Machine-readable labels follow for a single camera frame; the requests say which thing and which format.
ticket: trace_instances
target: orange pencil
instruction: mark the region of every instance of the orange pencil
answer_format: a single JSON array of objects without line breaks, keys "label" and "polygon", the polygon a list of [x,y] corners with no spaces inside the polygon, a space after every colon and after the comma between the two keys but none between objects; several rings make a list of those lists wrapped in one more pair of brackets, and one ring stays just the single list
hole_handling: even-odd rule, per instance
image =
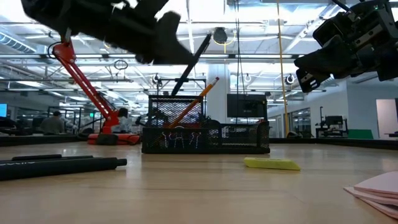
[{"label": "orange pencil", "polygon": [[[203,91],[202,93],[200,93],[199,96],[206,96],[207,93],[216,85],[216,83],[218,82],[219,78],[216,77],[216,79],[214,79]],[[175,128],[178,123],[185,117],[185,115],[187,115],[189,113],[190,110],[192,110],[192,108],[199,103],[199,100],[194,100],[185,110],[182,111],[182,113],[180,114],[180,116],[177,117],[177,119],[168,126],[168,128]]]}]

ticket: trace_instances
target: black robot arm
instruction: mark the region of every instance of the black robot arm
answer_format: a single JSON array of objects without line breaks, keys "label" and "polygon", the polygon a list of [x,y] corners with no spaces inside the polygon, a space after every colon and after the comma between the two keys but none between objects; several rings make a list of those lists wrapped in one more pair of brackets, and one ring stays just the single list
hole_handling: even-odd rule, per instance
[{"label": "black robot arm", "polygon": [[[21,0],[25,13],[62,36],[80,32],[136,54],[141,63],[190,64],[194,56],[179,43],[180,16],[155,15],[168,0]],[[121,9],[114,4],[125,2]]]},{"label": "black robot arm", "polygon": [[389,0],[361,1],[346,10],[314,31],[320,50],[295,60],[303,92],[331,75],[339,79],[377,72],[380,81],[398,77],[398,26]]}]

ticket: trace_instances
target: black monitor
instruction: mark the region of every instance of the black monitor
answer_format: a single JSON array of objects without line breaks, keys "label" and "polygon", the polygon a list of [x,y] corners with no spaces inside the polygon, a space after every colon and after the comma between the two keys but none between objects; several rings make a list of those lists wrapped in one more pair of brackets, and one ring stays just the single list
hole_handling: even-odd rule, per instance
[{"label": "black monitor", "polygon": [[227,117],[229,118],[266,118],[266,95],[227,95]]},{"label": "black monitor", "polygon": [[325,124],[330,125],[341,125],[343,124],[343,116],[326,116]]}]

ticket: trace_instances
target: wooden table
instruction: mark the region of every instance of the wooden table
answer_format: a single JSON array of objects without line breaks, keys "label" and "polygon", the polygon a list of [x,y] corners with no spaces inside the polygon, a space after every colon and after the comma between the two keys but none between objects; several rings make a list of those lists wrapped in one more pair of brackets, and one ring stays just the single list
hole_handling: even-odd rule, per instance
[{"label": "wooden table", "polygon": [[301,172],[248,169],[245,155],[148,155],[139,147],[84,142],[0,148],[33,154],[127,158],[127,167],[0,182],[0,222],[12,223],[397,223],[343,187],[398,170],[398,152],[327,145],[271,146]]}]

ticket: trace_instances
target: paper stack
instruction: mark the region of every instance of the paper stack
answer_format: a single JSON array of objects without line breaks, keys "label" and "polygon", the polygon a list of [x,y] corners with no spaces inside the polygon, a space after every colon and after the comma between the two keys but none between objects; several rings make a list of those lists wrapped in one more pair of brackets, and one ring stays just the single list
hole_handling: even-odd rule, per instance
[{"label": "paper stack", "polygon": [[380,212],[398,219],[398,171],[388,172],[344,189]]}]

